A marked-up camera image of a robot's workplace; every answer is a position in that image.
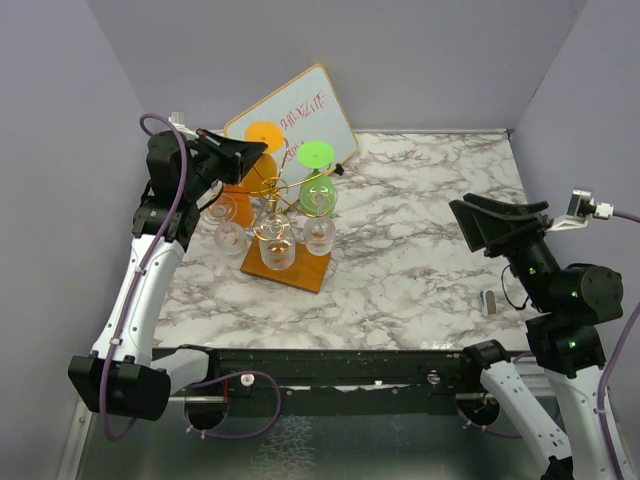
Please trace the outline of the orange plastic wine glass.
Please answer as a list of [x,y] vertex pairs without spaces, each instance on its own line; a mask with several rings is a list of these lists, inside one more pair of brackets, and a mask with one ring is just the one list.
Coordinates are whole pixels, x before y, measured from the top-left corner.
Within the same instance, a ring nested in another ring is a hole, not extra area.
[[213,204],[212,212],[217,218],[234,222],[247,229],[254,221],[251,196],[247,191],[234,185],[225,185],[222,194]]

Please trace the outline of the green plastic wine glass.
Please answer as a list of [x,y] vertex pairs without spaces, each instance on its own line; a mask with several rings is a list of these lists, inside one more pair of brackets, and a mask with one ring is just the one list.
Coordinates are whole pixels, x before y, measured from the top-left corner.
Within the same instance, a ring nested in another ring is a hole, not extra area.
[[331,215],[337,204],[337,191],[329,178],[334,150],[326,142],[309,141],[297,151],[298,162],[311,170],[300,184],[299,209],[307,215]]

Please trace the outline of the clear ribbed goblet glass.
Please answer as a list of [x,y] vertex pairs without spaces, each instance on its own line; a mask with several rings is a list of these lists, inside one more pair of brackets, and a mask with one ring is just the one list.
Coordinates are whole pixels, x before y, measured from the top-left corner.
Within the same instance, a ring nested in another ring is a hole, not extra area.
[[296,240],[289,219],[280,213],[269,213],[258,219],[255,234],[263,263],[271,270],[291,267],[296,256]]

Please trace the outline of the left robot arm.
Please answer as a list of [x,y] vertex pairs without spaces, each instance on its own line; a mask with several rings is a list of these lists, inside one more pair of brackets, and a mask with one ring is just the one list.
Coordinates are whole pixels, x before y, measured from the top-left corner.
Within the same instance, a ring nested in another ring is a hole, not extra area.
[[165,130],[147,143],[149,181],[132,226],[128,267],[113,310],[86,356],[75,356],[68,376],[86,406],[109,415],[155,421],[169,397],[190,386],[206,395],[221,371],[198,349],[152,358],[156,323],[169,284],[200,219],[198,202],[212,185],[239,184],[267,150],[199,129],[189,139]]

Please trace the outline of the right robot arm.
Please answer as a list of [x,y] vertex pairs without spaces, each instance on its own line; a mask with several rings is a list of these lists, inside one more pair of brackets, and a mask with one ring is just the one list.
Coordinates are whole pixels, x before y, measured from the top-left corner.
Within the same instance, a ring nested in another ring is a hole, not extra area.
[[556,422],[522,380],[514,361],[495,341],[465,348],[461,383],[485,390],[526,442],[543,479],[635,479],[611,409],[608,383],[621,353],[604,353],[597,327],[623,315],[621,275],[604,266],[562,268],[546,234],[584,228],[592,219],[623,217],[591,191],[576,189],[564,215],[546,215],[547,202],[508,204],[468,193],[449,204],[471,251],[504,257],[533,307],[527,320],[531,355],[557,400]]

